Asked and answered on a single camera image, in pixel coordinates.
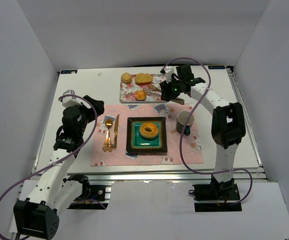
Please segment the steel serving tongs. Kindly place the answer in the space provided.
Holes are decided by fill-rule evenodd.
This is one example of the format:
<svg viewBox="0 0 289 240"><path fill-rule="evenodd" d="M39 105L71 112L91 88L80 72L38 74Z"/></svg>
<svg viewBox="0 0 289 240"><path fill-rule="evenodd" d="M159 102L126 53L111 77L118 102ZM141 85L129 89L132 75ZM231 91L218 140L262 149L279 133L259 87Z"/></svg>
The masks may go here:
<svg viewBox="0 0 289 240"><path fill-rule="evenodd" d="M161 100L162 91L159 88L157 88L156 86L149 84L148 87L143 87L142 90L144 91L144 93L147 96L154 96L155 98L158 98L159 100ZM180 104L180 105L185 104L185 100L182 98L179 98L179 97L177 97L175 99L171 99L169 101L173 102L173 103Z"/></svg>

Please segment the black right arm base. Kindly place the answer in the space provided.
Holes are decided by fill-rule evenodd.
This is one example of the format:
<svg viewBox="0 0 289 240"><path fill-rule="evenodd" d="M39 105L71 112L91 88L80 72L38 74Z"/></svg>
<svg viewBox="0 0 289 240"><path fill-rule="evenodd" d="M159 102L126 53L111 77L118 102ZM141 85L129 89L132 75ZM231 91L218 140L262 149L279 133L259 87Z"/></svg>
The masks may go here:
<svg viewBox="0 0 289 240"><path fill-rule="evenodd" d="M194 199L194 210L196 213L216 212L241 212L241 203L233 204L240 200L240 193L237 184L224 193L216 196L210 184L195 184L193 189L188 191Z"/></svg>

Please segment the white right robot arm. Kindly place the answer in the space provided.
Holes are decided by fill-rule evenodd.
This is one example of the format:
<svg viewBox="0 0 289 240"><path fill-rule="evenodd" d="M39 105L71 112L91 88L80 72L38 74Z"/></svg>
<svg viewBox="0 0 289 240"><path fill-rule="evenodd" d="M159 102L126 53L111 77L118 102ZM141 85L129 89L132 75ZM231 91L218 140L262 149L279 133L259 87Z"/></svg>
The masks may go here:
<svg viewBox="0 0 289 240"><path fill-rule="evenodd" d="M242 138L246 135L243 107L231 103L211 90L211 83L201 77L194 77L190 65L164 66L160 73L165 81L160 83L161 99L169 102L181 93L187 94L212 115L211 136L216 143L215 167L211 183L218 190L226 190L234 184L235 154Z"/></svg>

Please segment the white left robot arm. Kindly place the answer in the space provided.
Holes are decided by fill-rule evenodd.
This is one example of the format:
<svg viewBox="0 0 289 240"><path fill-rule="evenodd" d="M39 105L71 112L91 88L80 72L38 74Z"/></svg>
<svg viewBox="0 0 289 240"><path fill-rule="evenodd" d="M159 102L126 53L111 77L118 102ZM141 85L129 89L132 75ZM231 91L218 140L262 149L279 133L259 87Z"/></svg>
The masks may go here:
<svg viewBox="0 0 289 240"><path fill-rule="evenodd" d="M86 197L89 179L82 175L65 178L68 169L86 141L86 127L104 113L104 102L88 95L74 94L60 99L64 110L61 126L48 165L24 200L17 200L13 213L20 235L51 240L59 227L61 214L77 198Z"/></svg>

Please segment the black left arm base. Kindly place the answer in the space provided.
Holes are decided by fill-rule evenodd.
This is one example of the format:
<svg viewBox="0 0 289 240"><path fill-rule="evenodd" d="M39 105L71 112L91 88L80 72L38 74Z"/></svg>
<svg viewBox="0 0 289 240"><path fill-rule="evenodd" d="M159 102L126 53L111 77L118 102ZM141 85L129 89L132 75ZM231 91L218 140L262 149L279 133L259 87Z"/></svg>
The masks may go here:
<svg viewBox="0 0 289 240"><path fill-rule="evenodd" d="M62 188L68 181L76 181L82 184L82 193L76 197L73 203L68 207L70 210L105 210L100 203L107 208L109 199L106 197L106 185L91 184L89 178L83 174L73 174L63 178Z"/></svg>

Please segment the orange ring doughnut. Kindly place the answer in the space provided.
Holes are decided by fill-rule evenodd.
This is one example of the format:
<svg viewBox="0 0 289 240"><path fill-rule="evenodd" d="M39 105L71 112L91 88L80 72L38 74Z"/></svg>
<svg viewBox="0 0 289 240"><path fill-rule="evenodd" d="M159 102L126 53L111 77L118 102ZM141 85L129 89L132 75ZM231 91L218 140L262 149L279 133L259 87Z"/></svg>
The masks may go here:
<svg viewBox="0 0 289 240"><path fill-rule="evenodd" d="M144 123L140 126L140 134L142 137L147 139L153 139L158 136L159 129L158 127L150 122Z"/></svg>

